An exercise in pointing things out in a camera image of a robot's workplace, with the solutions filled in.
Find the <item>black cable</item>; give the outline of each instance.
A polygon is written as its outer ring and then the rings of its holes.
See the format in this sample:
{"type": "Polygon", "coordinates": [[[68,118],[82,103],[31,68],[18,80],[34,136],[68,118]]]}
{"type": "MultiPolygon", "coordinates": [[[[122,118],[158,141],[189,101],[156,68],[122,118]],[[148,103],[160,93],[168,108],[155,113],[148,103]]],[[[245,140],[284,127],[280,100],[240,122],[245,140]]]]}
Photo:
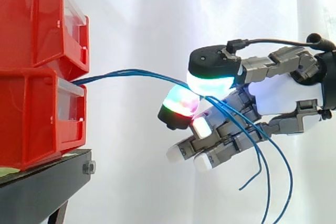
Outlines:
{"type": "Polygon", "coordinates": [[[246,42],[246,45],[251,44],[257,44],[257,43],[274,43],[274,44],[283,44],[283,45],[290,45],[290,46],[296,46],[296,47],[311,47],[318,44],[317,43],[301,43],[296,41],[290,41],[290,40],[282,40],[282,39],[249,39],[246,42]]]}
{"type": "Polygon", "coordinates": [[[236,51],[257,43],[274,43],[295,47],[310,47],[312,49],[321,50],[324,52],[331,52],[333,50],[336,50],[336,46],[333,42],[322,38],[319,34],[310,34],[307,37],[306,43],[282,39],[234,39],[227,42],[226,50],[230,54],[235,54],[236,51]]]}

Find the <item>black fingertip cap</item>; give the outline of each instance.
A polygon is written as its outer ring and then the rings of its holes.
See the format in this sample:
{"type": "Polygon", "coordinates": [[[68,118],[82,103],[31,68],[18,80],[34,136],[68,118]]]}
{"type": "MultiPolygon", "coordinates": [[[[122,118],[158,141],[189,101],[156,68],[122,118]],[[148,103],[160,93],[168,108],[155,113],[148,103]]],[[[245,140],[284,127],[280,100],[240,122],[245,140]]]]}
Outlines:
{"type": "Polygon", "coordinates": [[[167,127],[171,130],[185,130],[191,124],[193,119],[192,117],[178,114],[168,109],[164,105],[161,106],[157,118],[165,123],[167,127]]]}
{"type": "Polygon", "coordinates": [[[201,79],[218,79],[235,77],[238,73],[241,59],[225,54],[225,45],[202,47],[190,54],[188,71],[201,79]]]}

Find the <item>white backdrop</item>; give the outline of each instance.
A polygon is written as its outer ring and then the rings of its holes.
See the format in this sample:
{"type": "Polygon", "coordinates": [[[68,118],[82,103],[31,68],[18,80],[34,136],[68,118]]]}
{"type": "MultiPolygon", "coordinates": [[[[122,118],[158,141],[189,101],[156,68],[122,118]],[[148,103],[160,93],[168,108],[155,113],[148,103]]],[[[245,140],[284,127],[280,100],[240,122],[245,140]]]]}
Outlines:
{"type": "MultiPolygon", "coordinates": [[[[188,57],[198,47],[234,38],[304,40],[332,33],[332,0],[76,0],[90,18],[90,75],[143,68],[185,80],[188,57]]],[[[251,46],[241,55],[265,56],[275,45],[251,46]]],[[[88,142],[98,167],[69,202],[66,224],[260,223],[266,176],[238,188],[257,170],[255,153],[234,156],[199,174],[192,161],[171,165],[166,150],[190,133],[170,131],[157,112],[171,85],[144,78],[88,85],[88,142]]],[[[274,139],[292,166],[295,186],[281,223],[334,223],[336,155],[334,120],[296,137],[274,139]]],[[[271,169],[267,223],[288,192],[284,163],[261,145],[271,169]]]]}

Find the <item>wire bundle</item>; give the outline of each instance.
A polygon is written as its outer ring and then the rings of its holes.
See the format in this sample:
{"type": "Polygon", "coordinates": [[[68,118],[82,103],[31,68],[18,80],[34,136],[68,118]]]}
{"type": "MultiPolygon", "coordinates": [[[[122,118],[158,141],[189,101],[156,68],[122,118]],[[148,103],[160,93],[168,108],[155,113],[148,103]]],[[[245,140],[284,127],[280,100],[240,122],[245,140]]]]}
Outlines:
{"type": "MultiPolygon", "coordinates": [[[[150,71],[146,71],[146,70],[141,70],[141,69],[125,69],[125,70],[119,70],[119,71],[114,71],[111,73],[107,73],[104,75],[100,75],[100,76],[94,76],[94,77],[88,77],[88,78],[84,78],[81,80],[76,80],[73,82],[73,84],[76,85],[82,85],[82,84],[87,84],[93,81],[97,81],[97,80],[101,80],[104,78],[109,78],[109,77],[127,77],[127,76],[144,76],[144,77],[151,77],[151,78],[156,78],[156,79],[160,79],[160,80],[165,80],[165,81],[169,81],[171,83],[180,85],[186,89],[189,89],[188,85],[180,80],[174,79],[174,78],[170,78],[168,76],[164,76],[162,74],[158,74],[158,73],[154,73],[154,72],[150,72],[150,71]]],[[[255,151],[257,153],[257,158],[258,158],[258,164],[259,164],[259,171],[252,177],[250,178],[245,185],[243,185],[239,190],[244,189],[254,178],[256,178],[262,171],[262,165],[261,165],[261,159],[265,165],[265,169],[266,169],[266,175],[267,175],[267,203],[266,203],[266,209],[265,209],[265,213],[263,216],[263,219],[261,221],[261,223],[265,223],[265,220],[267,218],[267,214],[268,214],[268,210],[269,210],[269,205],[270,205],[270,194],[271,194],[271,186],[270,186],[270,173],[269,173],[269,167],[266,161],[266,158],[264,156],[264,154],[262,153],[261,149],[259,148],[259,146],[257,145],[257,143],[255,142],[255,140],[252,138],[252,136],[247,132],[247,130],[241,126],[236,120],[235,118],[229,113],[229,111],[239,115],[242,119],[244,119],[248,124],[252,125],[256,131],[258,131],[265,139],[267,139],[279,152],[279,154],[281,155],[287,169],[288,169],[288,173],[289,173],[289,179],[290,179],[290,186],[289,186],[289,193],[288,193],[288,197],[286,200],[286,203],[280,213],[280,215],[277,217],[277,219],[274,221],[274,223],[278,223],[278,221],[283,217],[290,199],[291,199],[291,195],[292,195],[292,190],[293,190],[293,174],[290,168],[290,165],[285,157],[285,155],[283,154],[283,152],[281,151],[281,149],[279,148],[279,146],[258,126],[256,126],[251,120],[249,120],[248,118],[246,118],[244,115],[242,115],[240,112],[236,111],[234,108],[232,108],[231,106],[229,106],[228,104],[224,103],[223,101],[215,98],[215,97],[203,97],[206,101],[208,101],[209,103],[211,103],[216,109],[218,109],[221,113],[223,113],[227,118],[229,118],[233,123],[235,123],[242,132],[244,132],[246,134],[246,136],[249,138],[249,140],[252,142],[255,151]]]]}

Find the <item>red plastic drawer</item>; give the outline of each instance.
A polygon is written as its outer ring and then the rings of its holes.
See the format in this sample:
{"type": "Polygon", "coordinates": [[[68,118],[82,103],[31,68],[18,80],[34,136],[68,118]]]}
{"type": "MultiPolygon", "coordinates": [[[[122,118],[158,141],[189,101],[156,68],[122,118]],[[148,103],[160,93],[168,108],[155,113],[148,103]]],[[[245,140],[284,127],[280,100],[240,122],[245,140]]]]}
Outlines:
{"type": "Polygon", "coordinates": [[[73,80],[89,71],[88,18],[73,0],[0,0],[0,67],[48,67],[73,80]]]}
{"type": "Polygon", "coordinates": [[[85,87],[51,69],[0,69],[0,94],[0,167],[25,170],[85,144],[85,87]]]}

